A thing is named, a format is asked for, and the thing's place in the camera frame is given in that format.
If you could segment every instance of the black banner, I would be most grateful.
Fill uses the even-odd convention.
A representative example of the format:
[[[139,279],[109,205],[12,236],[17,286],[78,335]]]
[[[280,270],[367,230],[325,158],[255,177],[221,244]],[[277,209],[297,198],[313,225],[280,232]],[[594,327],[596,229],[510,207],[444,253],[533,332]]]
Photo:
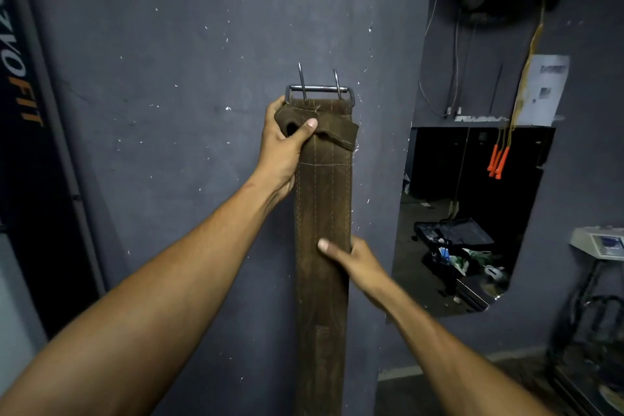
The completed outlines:
[[[0,217],[51,338],[98,291],[14,0],[0,0]]]

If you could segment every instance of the orange jump rope handle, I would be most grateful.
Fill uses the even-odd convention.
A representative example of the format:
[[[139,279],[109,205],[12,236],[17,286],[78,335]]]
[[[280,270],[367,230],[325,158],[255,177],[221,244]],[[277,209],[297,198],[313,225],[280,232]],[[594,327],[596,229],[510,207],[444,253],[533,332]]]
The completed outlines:
[[[499,167],[496,168],[496,179],[500,179],[501,174],[503,172],[503,168],[505,168],[505,161],[507,160],[507,155],[509,153],[509,146],[507,148],[505,148],[505,152],[503,153],[503,158],[501,158],[500,163],[499,163]]]
[[[488,171],[494,171],[494,160],[496,160],[496,152],[499,150],[499,144],[494,145],[494,150],[492,150],[492,157],[490,158],[490,166],[488,166]]]
[[[494,175],[496,174],[496,167],[498,166],[499,161],[501,160],[502,154],[503,154],[502,150],[499,150],[499,152],[496,154],[496,159],[494,160],[494,164],[492,164],[492,170],[490,171],[490,177],[494,177]]]

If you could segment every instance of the painted wall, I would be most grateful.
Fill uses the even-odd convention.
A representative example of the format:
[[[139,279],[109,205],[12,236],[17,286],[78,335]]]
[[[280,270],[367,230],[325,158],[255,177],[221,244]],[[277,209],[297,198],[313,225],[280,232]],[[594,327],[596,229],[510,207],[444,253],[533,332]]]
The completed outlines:
[[[386,269],[427,0],[33,0],[105,277],[118,283],[252,172],[266,104],[298,81],[357,93],[353,231]],[[157,414],[287,414],[292,201],[249,252]],[[343,414],[371,414],[383,315],[353,287]]]
[[[539,53],[572,58],[558,109],[565,120],[556,123],[555,140],[511,288],[487,312],[442,320],[448,330],[480,352],[545,345],[555,317],[588,263],[567,245],[573,228],[624,223],[624,10],[620,1],[564,0],[557,11],[546,16]],[[448,90],[453,29],[438,19],[431,26],[422,61],[428,96],[445,95]],[[482,114],[480,103],[490,102],[497,75],[493,60],[502,54],[510,73],[505,85],[499,86],[500,103],[495,109],[500,110],[495,113],[511,109],[522,65],[518,60],[526,53],[533,29],[523,25],[495,33],[474,33],[473,52],[461,81],[460,99],[466,114]],[[465,57],[461,59],[463,68]],[[503,100],[510,104],[505,107]],[[419,97],[414,127],[439,124],[430,113]],[[414,164],[417,175],[417,161]],[[621,271],[613,266],[605,276],[620,292]],[[414,365],[391,325],[386,327],[382,352],[385,369]]]
[[[0,395],[46,343],[26,282],[0,234]]]

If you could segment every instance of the forearm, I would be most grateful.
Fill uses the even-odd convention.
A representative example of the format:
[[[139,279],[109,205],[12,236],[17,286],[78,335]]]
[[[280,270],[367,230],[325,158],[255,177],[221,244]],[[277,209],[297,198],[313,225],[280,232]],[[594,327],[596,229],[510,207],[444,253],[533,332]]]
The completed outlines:
[[[375,298],[396,321],[449,415],[552,416],[524,388],[445,330],[390,278]]]
[[[64,329],[0,400],[0,413],[148,413],[214,318],[272,193],[252,176]]]

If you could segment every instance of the brown suede belt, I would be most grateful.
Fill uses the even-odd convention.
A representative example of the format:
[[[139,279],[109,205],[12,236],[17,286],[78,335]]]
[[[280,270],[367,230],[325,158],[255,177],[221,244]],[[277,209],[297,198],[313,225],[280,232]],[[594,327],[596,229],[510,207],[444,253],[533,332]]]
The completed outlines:
[[[296,188],[298,372],[295,416],[339,416],[343,396],[349,281],[316,244],[351,249],[352,152],[358,126],[351,102],[291,99],[275,114],[284,135],[315,117],[301,149]]]

